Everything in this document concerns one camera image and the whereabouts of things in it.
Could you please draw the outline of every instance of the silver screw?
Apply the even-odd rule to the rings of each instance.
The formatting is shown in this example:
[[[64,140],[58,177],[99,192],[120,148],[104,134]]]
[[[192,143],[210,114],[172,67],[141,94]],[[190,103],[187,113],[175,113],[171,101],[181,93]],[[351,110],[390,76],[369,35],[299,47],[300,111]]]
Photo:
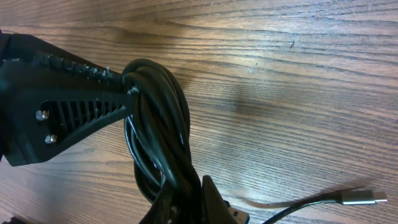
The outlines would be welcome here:
[[[36,119],[38,121],[44,121],[45,119],[49,118],[49,112],[48,111],[36,111]]]
[[[57,141],[57,135],[52,134],[52,135],[48,135],[45,137],[44,139],[45,143],[47,144],[51,144]]]

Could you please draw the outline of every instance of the bolt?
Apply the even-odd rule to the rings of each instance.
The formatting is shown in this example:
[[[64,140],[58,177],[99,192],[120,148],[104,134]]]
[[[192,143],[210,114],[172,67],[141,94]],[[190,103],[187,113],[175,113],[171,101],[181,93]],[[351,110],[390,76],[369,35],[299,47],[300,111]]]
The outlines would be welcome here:
[[[44,121],[45,119],[49,118],[49,112],[48,111],[36,111],[36,119],[38,121]]]
[[[45,143],[51,144],[57,141],[57,136],[55,134],[48,135],[44,139]]]

